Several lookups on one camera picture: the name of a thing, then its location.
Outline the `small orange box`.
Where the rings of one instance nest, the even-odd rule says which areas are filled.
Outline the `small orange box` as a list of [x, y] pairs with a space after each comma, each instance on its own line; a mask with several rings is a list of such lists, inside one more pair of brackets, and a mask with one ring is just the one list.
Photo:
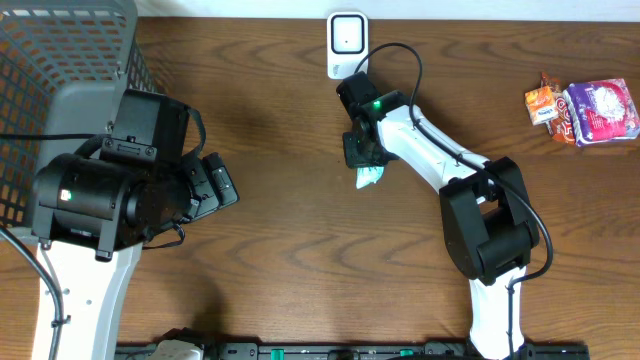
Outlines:
[[533, 126], [554, 120], [558, 115], [555, 98], [549, 86], [524, 94], [525, 106]]

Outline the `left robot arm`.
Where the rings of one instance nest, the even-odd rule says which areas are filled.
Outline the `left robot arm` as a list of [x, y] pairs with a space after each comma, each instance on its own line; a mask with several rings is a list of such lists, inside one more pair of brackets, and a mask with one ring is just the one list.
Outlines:
[[61, 154], [36, 177], [32, 231], [56, 290], [41, 307], [36, 341], [52, 314], [57, 359], [111, 359], [130, 280], [143, 251], [168, 230], [203, 219], [239, 200], [221, 157], [169, 160], [102, 153]]

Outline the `red purple rice packet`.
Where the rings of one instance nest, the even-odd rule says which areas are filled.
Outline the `red purple rice packet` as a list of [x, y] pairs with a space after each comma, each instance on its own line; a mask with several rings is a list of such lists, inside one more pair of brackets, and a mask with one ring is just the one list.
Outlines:
[[624, 79], [571, 83], [563, 97], [577, 146], [638, 137], [639, 114]]

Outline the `teal snack packet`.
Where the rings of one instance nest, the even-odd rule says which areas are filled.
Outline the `teal snack packet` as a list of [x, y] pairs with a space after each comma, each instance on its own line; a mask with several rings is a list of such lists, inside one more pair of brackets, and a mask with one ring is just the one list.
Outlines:
[[383, 166], [361, 167], [356, 170], [356, 188], [362, 189], [368, 185], [376, 184], [383, 176]]

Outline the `orange chocolate bar wrapper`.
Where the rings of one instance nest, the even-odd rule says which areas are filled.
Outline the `orange chocolate bar wrapper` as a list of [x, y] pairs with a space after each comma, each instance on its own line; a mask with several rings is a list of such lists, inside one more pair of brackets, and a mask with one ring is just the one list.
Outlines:
[[556, 142], [575, 146], [576, 140], [573, 132], [571, 114], [563, 96], [563, 90], [561, 89], [559, 80], [548, 75], [546, 72], [542, 72], [541, 85], [550, 88], [557, 111], [557, 116], [546, 123], [549, 135]]

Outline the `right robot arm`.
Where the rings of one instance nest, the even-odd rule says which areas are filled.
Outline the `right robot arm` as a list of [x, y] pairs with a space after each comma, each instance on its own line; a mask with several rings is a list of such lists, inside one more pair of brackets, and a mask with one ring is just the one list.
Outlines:
[[488, 359], [515, 354], [524, 344], [520, 288], [540, 241], [519, 167], [468, 151], [399, 91], [342, 88], [338, 96], [352, 122], [343, 146], [357, 188], [399, 159], [436, 191], [447, 253], [470, 285], [471, 345]]

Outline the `grey plastic mesh basket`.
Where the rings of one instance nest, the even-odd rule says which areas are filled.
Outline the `grey plastic mesh basket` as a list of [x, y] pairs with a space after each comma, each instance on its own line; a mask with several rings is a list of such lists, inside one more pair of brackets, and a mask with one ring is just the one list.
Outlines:
[[1, 4], [1, 224], [27, 244], [32, 183], [73, 134], [109, 132], [126, 88], [158, 91], [124, 0]]

